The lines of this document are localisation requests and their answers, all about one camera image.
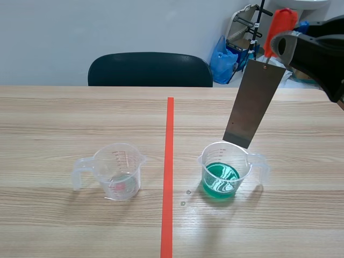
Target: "table surface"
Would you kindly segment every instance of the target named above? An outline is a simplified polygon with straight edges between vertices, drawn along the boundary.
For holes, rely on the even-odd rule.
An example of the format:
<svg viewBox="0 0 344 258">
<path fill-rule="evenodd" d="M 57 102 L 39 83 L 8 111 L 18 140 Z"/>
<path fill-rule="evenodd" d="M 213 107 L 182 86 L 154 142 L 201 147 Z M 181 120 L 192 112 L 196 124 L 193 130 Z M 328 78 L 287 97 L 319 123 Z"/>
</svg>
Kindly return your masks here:
<svg viewBox="0 0 344 258">
<path fill-rule="evenodd" d="M 222 139 L 236 93 L 0 87 L 0 256 L 160 257 L 166 108 L 174 97 L 174 257 L 342 257 L 344 112 L 320 90 L 277 91 L 248 149 L 271 166 L 264 187 L 249 177 L 224 203 L 202 192 L 196 158 Z M 115 142 L 148 157 L 139 193 L 104 199 L 87 173 L 74 192 L 74 161 Z"/>
</svg>

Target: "plastic measuring cup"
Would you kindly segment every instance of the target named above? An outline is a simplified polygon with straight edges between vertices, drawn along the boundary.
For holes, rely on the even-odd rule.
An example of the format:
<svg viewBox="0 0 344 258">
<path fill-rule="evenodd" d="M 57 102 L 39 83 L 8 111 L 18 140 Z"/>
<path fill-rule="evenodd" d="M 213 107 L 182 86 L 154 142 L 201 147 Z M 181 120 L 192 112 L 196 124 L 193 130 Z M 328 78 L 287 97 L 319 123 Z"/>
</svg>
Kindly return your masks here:
<svg viewBox="0 0 344 258">
<path fill-rule="evenodd" d="M 260 154 L 248 154 L 229 142 L 214 142 L 198 157 L 202 165 L 204 190 L 216 198 L 233 197 L 254 168 L 260 168 L 260 182 L 268 179 L 270 167 Z"/>
<path fill-rule="evenodd" d="M 74 163 L 73 188 L 81 188 L 81 172 L 91 171 L 108 199 L 131 198 L 140 189 L 140 166 L 145 161 L 146 157 L 129 144 L 108 145 L 93 157 L 78 159 Z"/>
</svg>

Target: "blue plastic bag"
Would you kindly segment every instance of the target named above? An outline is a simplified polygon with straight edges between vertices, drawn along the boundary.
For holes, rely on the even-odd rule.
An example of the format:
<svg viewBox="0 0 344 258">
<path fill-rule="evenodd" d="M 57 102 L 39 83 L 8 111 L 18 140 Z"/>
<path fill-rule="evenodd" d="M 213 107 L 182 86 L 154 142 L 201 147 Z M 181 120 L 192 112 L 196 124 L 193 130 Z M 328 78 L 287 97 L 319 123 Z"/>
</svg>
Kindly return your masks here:
<svg viewBox="0 0 344 258">
<path fill-rule="evenodd" d="M 231 51 L 226 49 L 225 36 L 221 36 L 210 60 L 210 69 L 213 73 L 213 80 L 220 84 L 226 84 L 232 76 L 233 67 L 237 59 L 237 54 L 233 54 Z"/>
</svg>

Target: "chair backrest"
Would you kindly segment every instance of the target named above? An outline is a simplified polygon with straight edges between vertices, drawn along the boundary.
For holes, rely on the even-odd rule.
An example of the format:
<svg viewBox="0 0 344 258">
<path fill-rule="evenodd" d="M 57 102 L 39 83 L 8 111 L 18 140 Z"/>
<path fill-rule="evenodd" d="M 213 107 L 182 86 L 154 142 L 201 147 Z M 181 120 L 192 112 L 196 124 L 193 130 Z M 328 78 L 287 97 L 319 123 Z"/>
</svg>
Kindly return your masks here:
<svg viewBox="0 0 344 258">
<path fill-rule="evenodd" d="M 136 52 L 110 54 L 95 60 L 89 86 L 212 87 L 208 64 L 191 55 Z"/>
</svg>

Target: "red tape line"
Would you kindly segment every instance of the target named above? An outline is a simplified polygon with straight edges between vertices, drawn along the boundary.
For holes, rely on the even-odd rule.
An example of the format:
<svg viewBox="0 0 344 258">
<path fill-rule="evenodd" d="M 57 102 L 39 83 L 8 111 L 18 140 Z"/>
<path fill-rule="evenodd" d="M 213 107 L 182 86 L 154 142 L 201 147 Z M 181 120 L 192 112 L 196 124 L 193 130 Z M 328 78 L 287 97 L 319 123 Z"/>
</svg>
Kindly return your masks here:
<svg viewBox="0 0 344 258">
<path fill-rule="evenodd" d="M 173 258 L 173 126 L 174 99 L 167 98 L 160 258 Z"/>
</svg>

